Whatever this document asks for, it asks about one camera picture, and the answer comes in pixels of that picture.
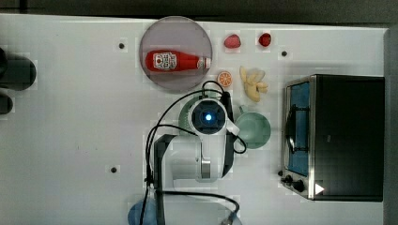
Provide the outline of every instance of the blue light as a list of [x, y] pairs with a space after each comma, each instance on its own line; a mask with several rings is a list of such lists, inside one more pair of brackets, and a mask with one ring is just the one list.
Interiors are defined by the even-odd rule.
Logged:
[[207, 121], [210, 121], [210, 120], [211, 120], [211, 114], [207, 114], [207, 115], [206, 115], [206, 120], [207, 120]]

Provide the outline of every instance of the toaster oven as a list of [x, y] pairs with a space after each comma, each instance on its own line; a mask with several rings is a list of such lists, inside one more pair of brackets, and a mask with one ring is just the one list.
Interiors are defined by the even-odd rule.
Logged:
[[315, 201], [383, 200], [384, 78], [312, 75], [283, 98], [283, 186]]

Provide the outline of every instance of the red strawberry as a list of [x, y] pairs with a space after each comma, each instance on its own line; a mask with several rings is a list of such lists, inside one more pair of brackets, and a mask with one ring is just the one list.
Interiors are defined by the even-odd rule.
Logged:
[[240, 38], [238, 35], [227, 37], [224, 41], [224, 46], [228, 49], [236, 49], [240, 47]]
[[271, 43], [271, 35], [269, 33], [263, 34], [258, 39], [258, 43], [260, 43], [263, 47], [267, 47]]

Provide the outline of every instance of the green bowl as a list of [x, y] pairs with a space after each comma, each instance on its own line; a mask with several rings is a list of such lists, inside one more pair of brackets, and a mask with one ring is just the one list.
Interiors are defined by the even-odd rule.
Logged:
[[241, 116], [235, 122], [240, 129], [238, 136], [248, 148], [259, 148], [266, 144], [271, 135], [271, 125], [267, 118], [257, 112], [247, 112], [242, 106], [239, 109]]

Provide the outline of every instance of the oven handle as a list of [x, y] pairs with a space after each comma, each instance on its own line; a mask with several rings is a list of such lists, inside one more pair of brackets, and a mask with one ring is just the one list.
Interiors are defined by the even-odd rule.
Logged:
[[308, 151], [308, 146], [306, 147], [296, 147], [296, 112], [297, 111], [305, 111], [307, 112], [307, 127], [309, 123], [309, 111], [310, 108], [299, 108], [295, 105], [292, 105], [289, 110], [289, 114], [287, 116], [287, 121], [286, 121], [286, 141], [287, 141], [287, 146], [289, 147], [289, 150], [292, 154], [295, 154], [297, 151]]

